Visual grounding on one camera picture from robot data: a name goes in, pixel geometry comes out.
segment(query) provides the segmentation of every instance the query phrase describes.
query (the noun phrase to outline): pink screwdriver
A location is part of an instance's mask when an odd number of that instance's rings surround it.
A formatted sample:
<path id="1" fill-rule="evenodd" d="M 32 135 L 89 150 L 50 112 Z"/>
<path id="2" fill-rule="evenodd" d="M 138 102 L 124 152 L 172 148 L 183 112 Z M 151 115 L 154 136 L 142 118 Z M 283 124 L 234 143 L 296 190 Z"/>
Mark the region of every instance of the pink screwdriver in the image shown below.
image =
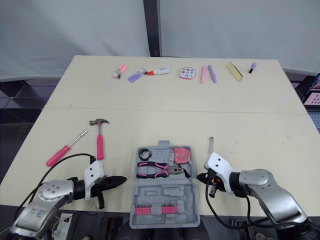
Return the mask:
<path id="1" fill-rule="evenodd" d="M 65 145 L 63 148 L 61 148 L 59 151 L 56 152 L 55 155 L 53 155 L 45 164 L 48 167 L 52 167 L 57 162 L 60 161 L 60 159 L 66 155 L 66 153 L 71 149 L 71 146 L 75 144 L 81 137 L 83 137 L 88 132 L 88 129 L 84 130 L 83 133 L 81 133 L 75 140 L 73 140 L 68 146 Z"/>

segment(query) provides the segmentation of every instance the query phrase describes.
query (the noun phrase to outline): pink pliers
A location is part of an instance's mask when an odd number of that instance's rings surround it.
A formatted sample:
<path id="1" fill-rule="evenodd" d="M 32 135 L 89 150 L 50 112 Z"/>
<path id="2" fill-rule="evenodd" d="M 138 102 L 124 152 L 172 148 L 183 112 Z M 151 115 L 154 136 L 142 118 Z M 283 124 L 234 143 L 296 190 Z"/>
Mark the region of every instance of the pink pliers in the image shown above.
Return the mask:
<path id="1" fill-rule="evenodd" d="M 182 167 L 178 166 L 169 166 L 166 163 L 158 163 L 154 161 L 148 161 L 148 162 L 138 162 L 138 167 L 156 167 L 163 169 L 163 171 L 157 172 L 155 174 L 143 174 L 143 173 L 137 173 L 136 177 L 140 179 L 156 179 L 156 178 L 166 178 L 170 174 L 180 174 L 184 172 L 184 169 Z"/>

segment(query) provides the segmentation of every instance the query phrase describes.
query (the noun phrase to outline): screwdriver handle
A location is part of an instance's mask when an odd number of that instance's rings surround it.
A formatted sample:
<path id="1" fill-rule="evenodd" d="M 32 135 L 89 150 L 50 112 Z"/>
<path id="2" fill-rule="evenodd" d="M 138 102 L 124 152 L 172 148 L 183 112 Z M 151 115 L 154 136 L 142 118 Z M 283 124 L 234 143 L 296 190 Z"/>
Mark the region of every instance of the screwdriver handle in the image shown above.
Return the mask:
<path id="1" fill-rule="evenodd" d="M 53 155 L 45 164 L 48 167 L 52 167 L 57 162 L 60 161 L 60 159 L 71 149 L 71 147 L 65 145 L 63 148 L 61 148 L 59 151 L 56 152 L 55 155 Z"/>
<path id="2" fill-rule="evenodd" d="M 99 134 L 96 138 L 96 159 L 102 160 L 104 158 L 104 137 L 101 134 Z"/>

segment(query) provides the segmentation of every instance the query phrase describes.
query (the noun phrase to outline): gray plastic tool case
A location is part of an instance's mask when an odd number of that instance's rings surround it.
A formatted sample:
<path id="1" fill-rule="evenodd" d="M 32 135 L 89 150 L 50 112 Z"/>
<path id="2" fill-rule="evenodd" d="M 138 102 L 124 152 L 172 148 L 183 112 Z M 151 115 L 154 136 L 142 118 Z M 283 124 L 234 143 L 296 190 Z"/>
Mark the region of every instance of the gray plastic tool case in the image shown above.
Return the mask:
<path id="1" fill-rule="evenodd" d="M 170 174 L 168 177 L 137 178 L 140 174 L 155 174 L 163 169 L 153 166 L 138 167 L 141 161 L 138 156 L 140 149 L 149 149 L 152 153 L 148 162 L 166 163 L 169 166 L 178 166 L 174 163 L 174 148 L 186 148 L 191 153 L 189 163 L 181 164 L 186 169 L 190 178 L 185 174 Z M 133 229 L 154 228 L 191 228 L 200 224 L 198 209 L 198 188 L 192 181 L 196 173 L 196 163 L 190 146 L 171 146 L 169 141 L 159 141 L 158 146 L 140 147 L 136 152 L 136 165 L 134 178 L 139 181 L 133 187 L 130 212 L 130 227 Z M 162 214 L 161 206 L 174 204 L 177 214 Z M 150 214 L 135 215 L 137 206 L 151 207 Z"/>

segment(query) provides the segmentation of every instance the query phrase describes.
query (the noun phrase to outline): pink hammer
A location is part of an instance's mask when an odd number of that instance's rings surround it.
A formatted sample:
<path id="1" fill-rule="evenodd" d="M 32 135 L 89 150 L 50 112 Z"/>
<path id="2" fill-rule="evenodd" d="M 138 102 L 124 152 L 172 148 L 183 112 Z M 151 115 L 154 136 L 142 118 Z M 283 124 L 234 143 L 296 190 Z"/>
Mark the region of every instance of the pink hammer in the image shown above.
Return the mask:
<path id="1" fill-rule="evenodd" d="M 102 133 L 101 133 L 101 125 L 103 123 L 106 123 L 106 124 L 109 124 L 109 122 L 105 119 L 102 119 L 102 118 L 98 118 L 94 121 L 89 121 L 89 124 L 91 126 L 93 125 L 98 125 L 98 137 L 96 138 L 96 159 L 97 160 L 102 160 L 105 158 L 105 154 L 104 154 L 104 138 L 102 136 Z"/>

